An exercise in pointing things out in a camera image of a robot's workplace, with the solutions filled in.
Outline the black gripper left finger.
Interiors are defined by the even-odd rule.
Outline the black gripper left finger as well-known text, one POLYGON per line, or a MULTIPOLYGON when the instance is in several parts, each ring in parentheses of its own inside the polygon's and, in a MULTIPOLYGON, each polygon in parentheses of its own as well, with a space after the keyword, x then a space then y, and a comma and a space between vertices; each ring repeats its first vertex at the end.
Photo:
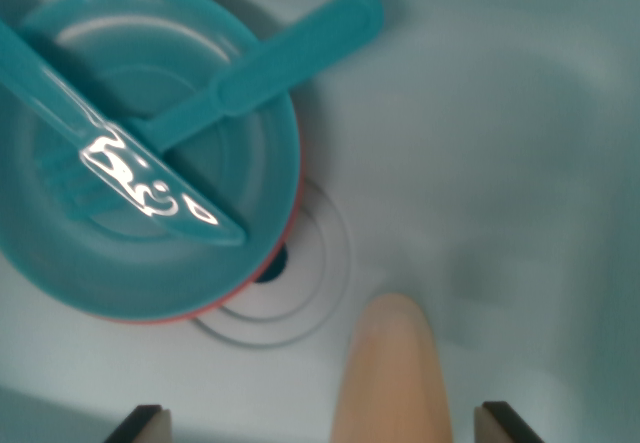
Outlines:
POLYGON ((105 443, 171 443, 172 415, 161 405, 137 406, 105 443))

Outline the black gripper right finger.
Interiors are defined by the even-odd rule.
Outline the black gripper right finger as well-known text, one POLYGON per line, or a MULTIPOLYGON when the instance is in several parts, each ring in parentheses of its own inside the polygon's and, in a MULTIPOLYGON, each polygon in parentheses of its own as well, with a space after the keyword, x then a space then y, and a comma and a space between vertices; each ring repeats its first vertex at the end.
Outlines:
POLYGON ((543 443, 506 401, 485 401, 474 409, 475 443, 543 443))

